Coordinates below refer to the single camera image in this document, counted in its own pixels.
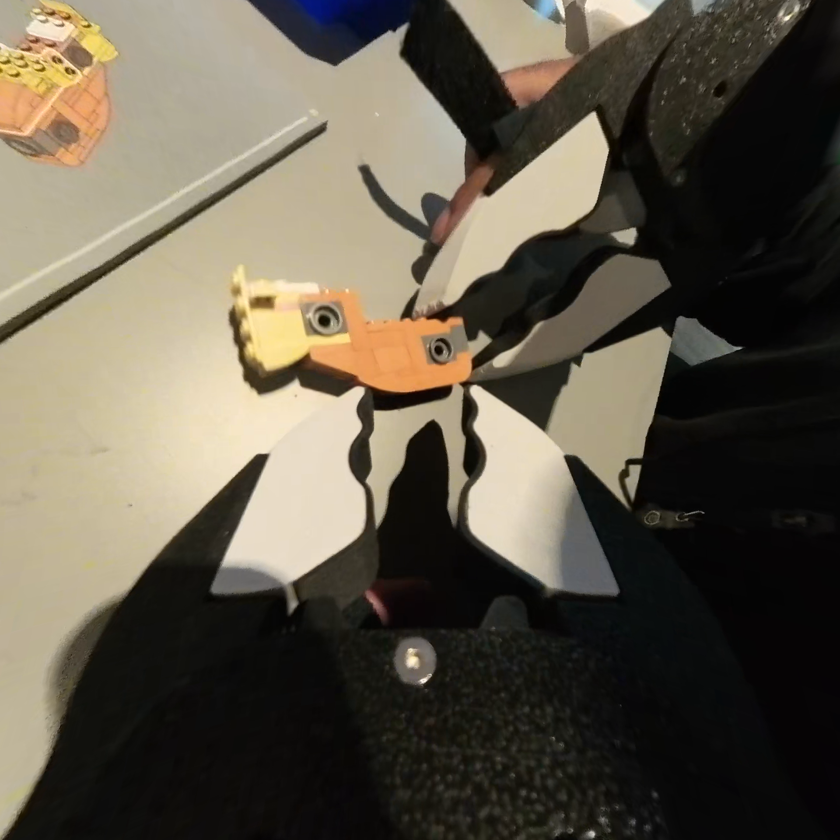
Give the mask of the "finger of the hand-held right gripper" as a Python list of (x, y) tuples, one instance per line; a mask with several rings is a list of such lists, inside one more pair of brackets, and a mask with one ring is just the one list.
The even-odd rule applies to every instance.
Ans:
[(478, 364), (469, 380), (490, 382), (570, 361), (669, 289), (657, 261), (626, 251), (609, 255), (571, 303), (539, 319), (511, 349)]
[(577, 225), (595, 208), (608, 155), (592, 112), (495, 192), (478, 197), (430, 266), (415, 316), (452, 307), (529, 240)]

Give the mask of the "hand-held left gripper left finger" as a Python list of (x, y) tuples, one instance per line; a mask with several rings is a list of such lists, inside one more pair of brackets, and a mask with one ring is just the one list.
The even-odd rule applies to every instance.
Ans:
[(371, 473), (371, 392), (353, 387), (268, 453), (211, 584), (215, 597), (321, 597), (345, 607), (379, 563)]

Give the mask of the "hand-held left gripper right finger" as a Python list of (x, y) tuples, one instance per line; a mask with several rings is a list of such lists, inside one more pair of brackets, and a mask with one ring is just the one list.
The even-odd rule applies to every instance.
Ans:
[(464, 392), (458, 529), (548, 595), (616, 599), (620, 587), (563, 450), (486, 389)]

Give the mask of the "orange and tan brick model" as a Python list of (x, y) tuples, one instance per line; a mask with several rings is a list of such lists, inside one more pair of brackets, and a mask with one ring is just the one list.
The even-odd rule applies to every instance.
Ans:
[(230, 281), (233, 317), (248, 368), (262, 377), (305, 365), (390, 394), (469, 380), (473, 356), (462, 318), (370, 320), (350, 289), (312, 282)]

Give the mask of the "blue plastic bin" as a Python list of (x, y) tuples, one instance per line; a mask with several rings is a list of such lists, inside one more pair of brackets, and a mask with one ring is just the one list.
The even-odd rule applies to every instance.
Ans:
[(412, 1), (252, 1), (306, 55), (337, 66), (404, 26)]

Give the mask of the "grey desk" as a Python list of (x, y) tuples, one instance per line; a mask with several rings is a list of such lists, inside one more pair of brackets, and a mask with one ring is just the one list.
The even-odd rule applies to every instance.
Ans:
[(234, 268), (343, 281), (373, 319), (416, 291), (426, 218), (458, 186), (464, 146), (400, 60), (402, 36), (332, 66), (259, 30), (327, 129), (2, 343), (2, 829), (119, 600), (253, 456), (331, 400), (295, 379), (266, 395), (246, 384)]

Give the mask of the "grey instruction booklet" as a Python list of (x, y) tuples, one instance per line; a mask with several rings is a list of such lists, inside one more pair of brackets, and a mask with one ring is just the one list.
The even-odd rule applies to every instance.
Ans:
[(2, 2), (2, 340), (325, 130), (249, 2)]

